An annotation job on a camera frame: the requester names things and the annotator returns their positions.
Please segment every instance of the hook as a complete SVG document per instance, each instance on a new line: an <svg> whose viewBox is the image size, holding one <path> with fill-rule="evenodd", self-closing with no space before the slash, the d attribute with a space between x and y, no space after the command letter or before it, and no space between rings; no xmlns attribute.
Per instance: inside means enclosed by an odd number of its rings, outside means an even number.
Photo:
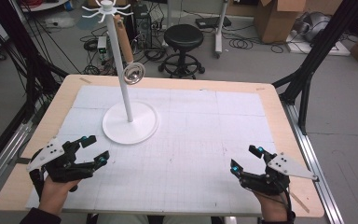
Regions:
<svg viewBox="0 0 358 224"><path fill-rule="evenodd" d="M124 13L124 12L120 12L120 11L117 11L117 13L118 13L118 14L121 14L121 15L123 15L123 16L130 16L130 15L133 14L132 12L131 12L131 13Z"/></svg>
<svg viewBox="0 0 358 224"><path fill-rule="evenodd" d="M102 22L103 22L105 15L106 15L106 14L103 14L103 17L101 18L100 21L98 21L98 23L102 23Z"/></svg>
<svg viewBox="0 0 358 224"><path fill-rule="evenodd" d="M100 12L96 12L96 13L90 15L90 16L82 16L82 17L83 17L83 18L91 18L91 17L94 17L94 16L96 16L96 15L98 15L98 14L100 14Z"/></svg>
<svg viewBox="0 0 358 224"><path fill-rule="evenodd" d="M84 9L86 9L87 11L98 11L98 8L87 8L87 7L82 7Z"/></svg>
<svg viewBox="0 0 358 224"><path fill-rule="evenodd" d="M116 9L120 9L120 10L122 10L122 9L127 9L127 8L129 8L131 5L130 4L128 4L128 5L126 5L125 7L116 7Z"/></svg>

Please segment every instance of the robotic hand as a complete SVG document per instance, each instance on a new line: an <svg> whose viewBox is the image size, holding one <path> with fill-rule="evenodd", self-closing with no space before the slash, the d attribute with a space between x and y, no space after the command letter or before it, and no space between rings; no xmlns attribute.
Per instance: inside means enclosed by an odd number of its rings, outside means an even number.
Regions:
<svg viewBox="0 0 358 224"><path fill-rule="evenodd" d="M287 188L289 187L289 175L312 179L319 181L318 176L296 163L283 153L270 154L264 148L249 146L249 151L252 152L259 159L263 157L266 164L266 173L263 175L254 175L243 171L243 168L234 160L231 160L231 173L239 180L240 184L245 189L257 191L268 196L281 195L283 192L286 196L286 211L287 220L294 221L295 215L292 212L292 205Z"/></svg>
<svg viewBox="0 0 358 224"><path fill-rule="evenodd" d="M44 173L47 171L54 182L66 183L73 180L85 179L93 176L93 173L107 164L109 151L98 155L92 162L76 164L76 152L82 147L88 147L97 140L95 135L83 136L74 142L65 142L62 146L54 137L48 145L39 149L27 166L27 171L34 183L39 198L42 195L45 183Z"/></svg>

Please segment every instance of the metal rail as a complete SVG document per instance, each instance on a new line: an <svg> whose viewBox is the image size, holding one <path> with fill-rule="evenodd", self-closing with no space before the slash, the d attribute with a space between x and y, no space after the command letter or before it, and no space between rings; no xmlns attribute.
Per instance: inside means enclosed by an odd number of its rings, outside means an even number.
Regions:
<svg viewBox="0 0 358 224"><path fill-rule="evenodd" d="M41 109L41 104L37 102L35 104L35 111ZM0 153L0 177L2 173L9 166L10 161L15 157L18 151L24 146L24 143L33 129L33 115L28 122L23 122L19 125L17 130L13 133L10 140Z"/></svg>
<svg viewBox="0 0 358 224"><path fill-rule="evenodd" d="M298 145L300 146L301 152L303 154L306 164L309 166L310 170L319 176L320 181L314 182L315 188L319 193L319 197L322 200L324 205L324 211L328 216L330 223L332 224L343 224L344 220L342 219L341 214L339 213L336 201L334 200L333 194L330 191L330 188L327 185L327 181L324 177L324 172L322 167L316 158L315 152L312 145L310 144L310 139L307 135L303 134L298 124L298 112L294 105L287 105L282 103L283 109L286 111L289 121L292 125L293 132L296 136Z"/></svg>

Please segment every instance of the white pole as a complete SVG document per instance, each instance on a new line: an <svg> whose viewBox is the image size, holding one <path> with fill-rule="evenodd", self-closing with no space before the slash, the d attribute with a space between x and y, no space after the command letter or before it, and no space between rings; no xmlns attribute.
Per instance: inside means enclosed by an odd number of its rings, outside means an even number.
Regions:
<svg viewBox="0 0 358 224"><path fill-rule="evenodd" d="M115 59L115 65L117 69L118 80L120 82L121 93L123 95L124 106L126 107L127 119L128 122L133 122L127 84L124 82L124 77L123 77L123 62L121 61L121 53L120 53L120 48L118 46L118 39L117 39L115 24L113 21L113 15L107 15L105 20L106 20L107 31L109 33L110 45L112 47L113 57Z"/></svg>

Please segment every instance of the metal ring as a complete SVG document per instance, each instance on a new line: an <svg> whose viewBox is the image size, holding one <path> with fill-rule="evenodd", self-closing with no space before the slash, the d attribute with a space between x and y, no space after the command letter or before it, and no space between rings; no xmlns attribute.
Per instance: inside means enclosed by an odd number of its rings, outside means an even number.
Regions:
<svg viewBox="0 0 358 224"><path fill-rule="evenodd" d="M145 67L141 63L130 63L123 71L123 79L128 85L138 83L145 75Z"/></svg>

